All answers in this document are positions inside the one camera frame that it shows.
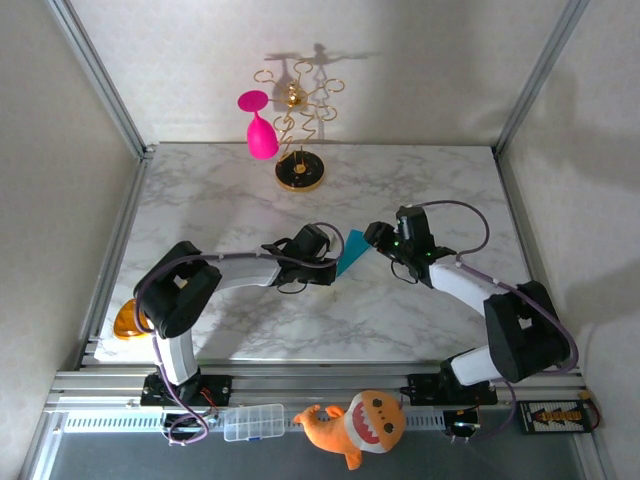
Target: pink wine glass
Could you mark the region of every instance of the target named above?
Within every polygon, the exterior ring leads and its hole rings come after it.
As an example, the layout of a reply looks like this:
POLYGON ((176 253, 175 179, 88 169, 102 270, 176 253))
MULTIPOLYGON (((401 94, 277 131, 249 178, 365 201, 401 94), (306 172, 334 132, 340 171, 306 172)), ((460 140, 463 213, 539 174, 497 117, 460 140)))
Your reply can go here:
POLYGON ((258 115, 269 103, 269 97, 260 90, 251 90, 240 95, 238 106, 245 112, 253 113, 253 120, 247 129, 249 153, 258 160, 269 160, 278 153, 276 131, 264 118, 258 115))

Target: orange shark plush toy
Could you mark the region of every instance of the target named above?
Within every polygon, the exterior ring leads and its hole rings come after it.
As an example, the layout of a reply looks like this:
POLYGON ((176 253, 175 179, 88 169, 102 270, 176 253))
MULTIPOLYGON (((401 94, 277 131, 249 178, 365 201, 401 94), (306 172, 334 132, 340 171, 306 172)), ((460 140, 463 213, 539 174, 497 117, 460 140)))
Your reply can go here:
POLYGON ((335 405, 325 410, 329 421, 319 421, 313 405, 296 415, 294 423, 301 423, 304 432, 316 447, 328 452, 342 453, 349 470, 362 463, 362 451, 386 453, 398 443, 406 426, 404 413, 391 395, 366 390, 353 398, 349 410, 335 405))

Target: clear plastic organizer box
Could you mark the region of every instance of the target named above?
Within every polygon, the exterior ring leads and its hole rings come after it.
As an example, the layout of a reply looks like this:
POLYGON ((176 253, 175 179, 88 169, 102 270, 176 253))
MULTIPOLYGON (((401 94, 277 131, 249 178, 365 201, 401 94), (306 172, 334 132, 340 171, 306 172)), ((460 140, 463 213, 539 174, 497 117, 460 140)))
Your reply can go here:
POLYGON ((224 412, 227 442, 261 440, 284 435, 284 407, 281 404, 229 408, 224 412))

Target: blue cloth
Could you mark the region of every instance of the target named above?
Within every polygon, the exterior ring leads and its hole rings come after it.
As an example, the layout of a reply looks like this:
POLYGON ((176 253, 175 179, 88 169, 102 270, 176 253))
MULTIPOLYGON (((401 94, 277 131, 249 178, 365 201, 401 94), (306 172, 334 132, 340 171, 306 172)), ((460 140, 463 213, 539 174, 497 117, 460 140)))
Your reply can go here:
POLYGON ((344 247, 344 254, 338 262, 336 277, 339 277, 353 262, 360 258, 360 255, 366 252, 370 246, 360 230, 351 230, 344 247))

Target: gold stand base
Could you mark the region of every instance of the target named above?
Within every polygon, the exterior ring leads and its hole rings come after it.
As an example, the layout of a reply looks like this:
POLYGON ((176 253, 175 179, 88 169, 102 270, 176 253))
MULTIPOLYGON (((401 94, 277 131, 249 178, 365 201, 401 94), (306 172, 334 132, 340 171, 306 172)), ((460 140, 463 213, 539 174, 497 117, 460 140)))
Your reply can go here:
POLYGON ((324 180, 324 163, 311 152, 295 150, 276 164, 276 179, 290 192, 310 192, 324 180))

